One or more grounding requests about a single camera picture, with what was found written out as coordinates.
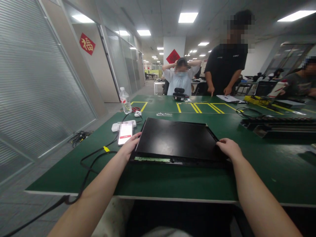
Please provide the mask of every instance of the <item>smartphone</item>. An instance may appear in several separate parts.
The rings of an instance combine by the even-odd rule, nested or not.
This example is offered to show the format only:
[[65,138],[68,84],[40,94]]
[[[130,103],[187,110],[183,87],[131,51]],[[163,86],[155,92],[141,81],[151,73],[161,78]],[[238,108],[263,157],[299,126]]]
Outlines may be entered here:
[[118,126],[118,145],[123,145],[133,136],[133,123],[121,123]]

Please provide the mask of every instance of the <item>black t-shirt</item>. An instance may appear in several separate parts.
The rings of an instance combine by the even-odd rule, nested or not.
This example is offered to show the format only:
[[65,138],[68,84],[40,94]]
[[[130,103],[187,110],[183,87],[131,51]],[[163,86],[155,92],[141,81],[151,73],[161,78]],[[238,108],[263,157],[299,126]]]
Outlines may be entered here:
[[220,44],[212,50],[204,73],[209,71],[212,74],[214,95],[223,95],[234,73],[245,69],[247,54],[246,44]]

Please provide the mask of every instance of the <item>water bottle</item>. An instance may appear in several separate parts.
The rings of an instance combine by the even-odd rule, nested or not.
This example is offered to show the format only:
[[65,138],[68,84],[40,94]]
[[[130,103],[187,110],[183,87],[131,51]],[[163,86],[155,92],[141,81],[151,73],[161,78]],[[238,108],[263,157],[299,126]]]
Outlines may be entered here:
[[119,99],[122,103],[123,111],[124,113],[129,114],[132,112],[132,106],[131,106],[131,101],[129,99],[129,95],[125,91],[124,87],[120,87],[119,89],[121,90],[119,93]]

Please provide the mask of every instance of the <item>desk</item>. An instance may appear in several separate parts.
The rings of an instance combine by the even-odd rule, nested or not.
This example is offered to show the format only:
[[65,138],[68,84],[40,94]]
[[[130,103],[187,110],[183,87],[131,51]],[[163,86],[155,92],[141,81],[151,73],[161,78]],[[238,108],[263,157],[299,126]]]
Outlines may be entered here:
[[[200,82],[194,82],[194,81],[191,81],[191,85],[196,85],[196,84],[199,84]],[[157,95],[157,85],[164,85],[165,84],[165,81],[157,81],[155,80],[154,81],[154,95]]]
[[[299,115],[286,109],[279,109],[277,113],[252,104],[225,104],[216,96],[191,96],[190,99],[193,103],[178,103],[172,96],[166,95],[138,95],[133,99],[132,106],[143,110],[144,121],[147,117],[152,117],[207,123],[219,139],[228,137],[240,145],[244,156],[282,205],[316,207],[316,157],[308,152],[309,144],[315,141],[261,139],[239,125],[242,118],[236,114],[235,109],[249,107],[266,115],[280,117]],[[300,111],[309,117],[316,117],[315,102]],[[171,113],[172,116],[157,117],[158,112]],[[121,121],[124,116],[123,112],[116,113],[26,191],[76,195],[87,173],[80,166],[80,159],[112,141],[116,135],[111,131],[112,124]],[[138,123],[134,133],[139,132],[143,124],[144,122]],[[119,147],[114,143],[109,149],[117,151]],[[90,165],[97,155],[91,156],[86,164]],[[99,159],[94,170],[101,171],[112,156],[109,154]],[[91,174],[87,183],[95,176]],[[229,171],[148,163],[128,163],[114,195],[120,198],[153,200],[215,203],[238,201],[235,178]]]
[[237,90],[236,90],[235,94],[238,93],[238,90],[239,90],[239,88],[240,88],[240,85],[249,85],[249,87],[248,87],[248,89],[247,89],[247,91],[246,91],[246,94],[245,94],[245,95],[248,95],[248,93],[249,93],[249,91],[251,90],[252,86],[253,86],[253,85],[257,85],[257,84],[258,84],[258,82],[240,82],[240,83],[238,84],[238,87],[237,87]]

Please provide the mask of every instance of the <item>cable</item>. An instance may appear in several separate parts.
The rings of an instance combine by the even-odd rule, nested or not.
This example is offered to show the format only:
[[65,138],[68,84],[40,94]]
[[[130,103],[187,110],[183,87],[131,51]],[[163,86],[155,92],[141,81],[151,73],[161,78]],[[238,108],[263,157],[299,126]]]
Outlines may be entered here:
[[255,109],[249,109],[249,108],[245,108],[245,107],[240,107],[240,108],[236,109],[236,113],[239,114],[241,117],[243,117],[245,119],[255,118],[253,116],[249,116],[249,115],[245,114],[246,111],[255,112],[255,113],[257,113],[259,115],[259,117],[264,117],[263,113],[255,110]]
[[[122,122],[124,122],[124,120],[126,119],[126,117],[129,115],[129,114],[133,114],[133,113],[128,113],[124,116]],[[73,136],[72,138],[69,139],[68,143],[74,139],[76,136],[78,136],[78,134],[81,134],[82,133],[92,133],[93,131],[89,131],[89,132],[84,132],[84,131],[79,131],[78,133],[74,133],[75,136]],[[118,137],[118,134],[116,134],[115,138],[113,139],[113,141],[111,141],[109,144],[105,145],[106,147],[108,147],[109,145],[113,144],[116,140],[117,140],[117,137]],[[30,220],[29,222],[25,223],[24,225],[20,226],[19,228],[15,229],[14,231],[10,232],[9,234],[6,234],[4,235],[3,237],[10,237],[14,234],[16,234],[17,232],[19,232],[20,230],[22,230],[23,228],[27,227],[28,225],[30,225],[31,223],[33,223],[34,221],[36,221],[38,218],[44,216],[45,214],[49,213],[50,211],[54,210],[55,208],[59,207],[61,204],[65,203],[66,205],[71,205],[71,204],[74,204],[76,201],[78,201],[78,199],[81,197],[84,189],[85,189],[85,185],[87,183],[87,180],[88,180],[88,177],[89,177],[89,174],[90,172],[93,172],[93,173],[96,173],[96,174],[99,174],[98,172],[96,172],[95,170],[92,169],[93,165],[95,164],[95,162],[102,156],[104,155],[107,155],[107,154],[114,154],[114,153],[117,153],[117,151],[108,151],[108,152],[105,152],[105,153],[102,153],[100,155],[98,155],[91,163],[90,166],[87,166],[86,164],[83,163],[84,160],[86,160],[87,158],[89,158],[90,156],[102,151],[104,148],[100,148],[94,152],[92,152],[91,154],[85,156],[84,158],[82,158],[80,160],[80,165],[82,165],[84,168],[88,169],[88,172],[81,184],[81,187],[80,187],[80,190],[78,192],[78,195],[77,197],[73,200],[73,201],[70,201],[70,195],[64,195],[61,197],[61,199],[59,199],[58,202],[56,202],[54,205],[52,205],[50,208],[48,208],[46,211],[42,212],[41,214],[39,214],[37,217],[33,218],[32,220]]]

